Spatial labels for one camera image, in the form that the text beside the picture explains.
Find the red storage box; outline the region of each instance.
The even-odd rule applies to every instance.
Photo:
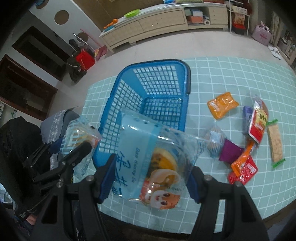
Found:
[[[203,17],[188,16],[187,20],[192,23],[203,23]]]
[[[244,35],[246,27],[242,24],[232,23],[232,29],[236,34]]]
[[[76,61],[80,63],[82,70],[88,70],[95,63],[93,57],[84,49],[75,57]]]

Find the cracker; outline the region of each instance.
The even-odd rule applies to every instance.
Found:
[[[273,162],[278,162],[283,159],[283,145],[279,126],[277,124],[268,126],[267,133],[271,147],[271,159]]]

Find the metal screw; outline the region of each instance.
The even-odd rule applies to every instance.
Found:
[[[86,177],[86,180],[88,182],[91,182],[93,179],[94,179],[94,176],[93,175],[89,175],[89,176]]]
[[[211,180],[213,179],[213,177],[212,177],[211,175],[205,175],[205,176],[204,176],[204,179],[205,179],[206,181],[211,181]]]
[[[57,187],[58,188],[61,188],[63,185],[64,185],[63,182],[61,182],[61,181],[57,182]]]
[[[242,183],[239,182],[239,181],[236,181],[234,184],[235,184],[237,187],[241,187],[241,186],[242,186]]]

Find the blue plastic basket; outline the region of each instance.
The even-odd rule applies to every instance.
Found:
[[[149,61],[124,68],[101,118],[99,132],[103,139],[93,155],[94,165],[104,165],[117,151],[122,107],[184,131],[190,86],[190,68],[181,60]]]

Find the wall with circular holes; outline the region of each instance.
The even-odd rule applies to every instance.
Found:
[[[66,43],[76,34],[94,49],[104,44],[99,41],[101,31],[72,0],[38,0],[30,12],[44,22]]]

